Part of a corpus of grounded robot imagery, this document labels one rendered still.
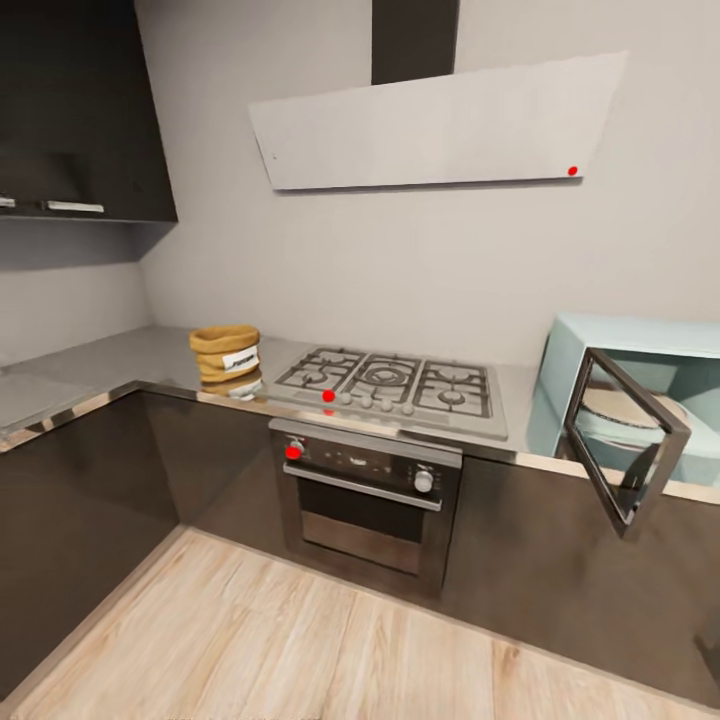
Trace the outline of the popcorn bag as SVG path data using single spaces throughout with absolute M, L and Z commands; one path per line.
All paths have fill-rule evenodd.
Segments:
M 201 381 L 223 383 L 259 366 L 260 330 L 252 325 L 214 326 L 189 333 Z

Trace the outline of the microwave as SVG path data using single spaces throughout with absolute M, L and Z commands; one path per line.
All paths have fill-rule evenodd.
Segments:
M 623 541 L 683 449 L 720 453 L 720 323 L 560 312 L 539 379 Z

